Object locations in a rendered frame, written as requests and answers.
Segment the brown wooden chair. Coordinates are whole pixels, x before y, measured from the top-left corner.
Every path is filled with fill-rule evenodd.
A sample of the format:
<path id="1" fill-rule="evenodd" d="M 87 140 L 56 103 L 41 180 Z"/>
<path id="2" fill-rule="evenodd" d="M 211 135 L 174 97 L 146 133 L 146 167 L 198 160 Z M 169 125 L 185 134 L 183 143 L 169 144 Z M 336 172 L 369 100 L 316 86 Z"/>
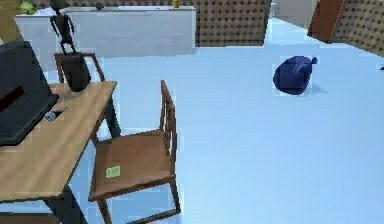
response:
<path id="1" fill-rule="evenodd" d="M 104 224 L 112 224 L 108 199 L 164 184 L 170 186 L 174 207 L 128 224 L 148 224 L 181 212 L 176 185 L 176 108 L 166 82 L 160 84 L 162 103 L 157 129 L 94 141 L 95 163 L 88 200 L 98 205 Z M 107 178 L 106 169 L 114 166 L 120 167 L 120 176 Z"/>
<path id="2" fill-rule="evenodd" d="M 95 53 L 82 53 L 84 57 L 90 57 L 96 67 L 96 70 L 99 74 L 99 78 L 100 80 L 103 82 L 105 81 L 105 76 L 104 76 L 104 73 L 102 71 L 102 68 L 99 64 L 99 61 L 97 60 L 97 57 L 96 57 L 96 54 Z M 64 74 L 63 74 L 63 70 L 62 70 L 62 65 L 60 64 L 60 58 L 64 56 L 63 53 L 54 53 L 54 59 L 55 59 L 55 64 L 56 64 L 56 68 L 57 68 L 57 72 L 58 72 L 58 78 L 59 78 L 59 82 L 60 83 L 64 83 Z"/>

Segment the dark blue bag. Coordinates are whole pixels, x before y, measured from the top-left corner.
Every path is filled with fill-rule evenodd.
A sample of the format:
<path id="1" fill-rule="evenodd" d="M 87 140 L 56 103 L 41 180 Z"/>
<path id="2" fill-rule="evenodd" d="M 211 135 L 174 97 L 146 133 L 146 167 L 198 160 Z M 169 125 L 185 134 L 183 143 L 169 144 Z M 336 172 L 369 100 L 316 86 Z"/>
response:
<path id="1" fill-rule="evenodd" d="M 307 88 L 316 57 L 293 56 L 280 64 L 274 72 L 274 86 L 289 95 L 301 95 Z"/>

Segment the white counter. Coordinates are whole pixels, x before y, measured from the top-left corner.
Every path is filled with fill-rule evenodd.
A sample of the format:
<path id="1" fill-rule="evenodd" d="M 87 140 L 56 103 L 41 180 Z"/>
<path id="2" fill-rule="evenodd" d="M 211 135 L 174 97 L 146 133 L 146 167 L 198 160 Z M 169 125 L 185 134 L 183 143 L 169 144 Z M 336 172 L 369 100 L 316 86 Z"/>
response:
<path id="1" fill-rule="evenodd" d="M 195 52 L 196 9 L 193 6 L 67 7 L 61 10 L 75 26 L 78 51 L 98 57 L 189 55 Z M 60 38 L 50 24 L 54 11 L 45 8 L 14 20 L 24 40 L 31 43 L 44 71 L 56 68 L 54 55 Z"/>

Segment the light wooden table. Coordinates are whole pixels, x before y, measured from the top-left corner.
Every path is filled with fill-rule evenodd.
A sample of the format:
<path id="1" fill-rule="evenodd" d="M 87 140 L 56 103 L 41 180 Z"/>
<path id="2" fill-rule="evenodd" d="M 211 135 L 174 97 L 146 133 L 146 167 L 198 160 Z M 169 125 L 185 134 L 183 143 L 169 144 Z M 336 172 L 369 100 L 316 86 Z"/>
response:
<path id="1" fill-rule="evenodd" d="M 42 200 L 62 224 L 88 224 L 69 182 L 105 114 L 115 81 L 92 82 L 79 93 L 54 83 L 54 121 L 41 120 L 17 146 L 0 147 L 0 203 Z"/>

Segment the black laptop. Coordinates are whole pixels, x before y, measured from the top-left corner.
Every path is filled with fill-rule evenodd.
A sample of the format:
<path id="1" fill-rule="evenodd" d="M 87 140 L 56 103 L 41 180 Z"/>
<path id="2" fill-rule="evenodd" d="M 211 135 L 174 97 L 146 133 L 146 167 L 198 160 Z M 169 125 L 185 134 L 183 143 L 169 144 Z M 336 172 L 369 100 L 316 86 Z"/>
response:
<path id="1" fill-rule="evenodd" d="M 28 41 L 0 45 L 0 147 L 20 144 L 58 99 Z"/>

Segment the green paper note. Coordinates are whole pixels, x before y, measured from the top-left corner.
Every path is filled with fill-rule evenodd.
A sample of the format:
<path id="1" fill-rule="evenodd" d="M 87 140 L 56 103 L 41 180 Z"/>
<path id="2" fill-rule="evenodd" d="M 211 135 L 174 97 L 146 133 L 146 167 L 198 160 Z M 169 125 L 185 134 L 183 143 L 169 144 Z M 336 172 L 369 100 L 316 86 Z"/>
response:
<path id="1" fill-rule="evenodd" d="M 121 173 L 121 171 L 120 171 L 119 166 L 109 167 L 106 169 L 106 177 L 107 178 L 119 177 L 120 173 Z"/>

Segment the green round object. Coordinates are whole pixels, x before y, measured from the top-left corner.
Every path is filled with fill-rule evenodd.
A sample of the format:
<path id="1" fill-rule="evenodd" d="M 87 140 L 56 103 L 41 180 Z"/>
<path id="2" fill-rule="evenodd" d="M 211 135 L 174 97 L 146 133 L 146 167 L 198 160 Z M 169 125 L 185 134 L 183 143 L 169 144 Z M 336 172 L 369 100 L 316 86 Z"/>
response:
<path id="1" fill-rule="evenodd" d="M 20 5 L 23 14 L 33 15 L 37 12 L 36 5 L 32 2 L 23 1 Z"/>

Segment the brown wooden door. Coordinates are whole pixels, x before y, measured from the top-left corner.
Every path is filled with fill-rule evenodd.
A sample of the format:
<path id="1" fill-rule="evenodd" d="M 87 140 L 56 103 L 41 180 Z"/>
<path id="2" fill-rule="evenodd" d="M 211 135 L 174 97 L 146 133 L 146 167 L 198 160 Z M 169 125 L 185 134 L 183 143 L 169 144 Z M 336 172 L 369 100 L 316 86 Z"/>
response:
<path id="1" fill-rule="evenodd" d="M 307 35 L 323 43 L 331 43 L 345 0 L 318 0 Z"/>

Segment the black human figure statue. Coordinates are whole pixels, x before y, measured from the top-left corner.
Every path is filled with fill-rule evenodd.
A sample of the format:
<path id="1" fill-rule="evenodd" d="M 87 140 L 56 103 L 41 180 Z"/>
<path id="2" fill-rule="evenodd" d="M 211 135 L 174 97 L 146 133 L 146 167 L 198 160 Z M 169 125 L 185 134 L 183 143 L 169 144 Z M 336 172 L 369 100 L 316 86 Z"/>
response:
<path id="1" fill-rule="evenodd" d="M 74 24 L 69 15 L 61 12 L 63 4 L 59 0 L 53 0 L 51 8 L 55 14 L 50 17 L 50 24 L 60 38 L 59 44 L 62 50 L 62 54 L 57 56 L 59 65 L 69 88 L 73 92 L 81 92 L 90 83 L 91 76 L 83 54 L 75 49 L 72 38 Z"/>

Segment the grey pen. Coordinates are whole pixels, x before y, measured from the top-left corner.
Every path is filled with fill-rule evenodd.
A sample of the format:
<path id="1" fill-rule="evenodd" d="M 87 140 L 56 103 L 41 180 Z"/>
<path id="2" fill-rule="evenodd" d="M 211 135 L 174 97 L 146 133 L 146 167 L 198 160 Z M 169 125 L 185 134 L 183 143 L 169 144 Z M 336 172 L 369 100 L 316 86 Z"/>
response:
<path id="1" fill-rule="evenodd" d="M 66 108 L 62 108 L 62 109 L 57 109 L 57 110 L 53 110 L 53 111 L 50 111 L 50 112 L 47 112 L 44 116 L 44 119 L 47 120 L 47 121 L 54 121 L 55 119 L 57 119 L 64 111 L 66 110 Z"/>

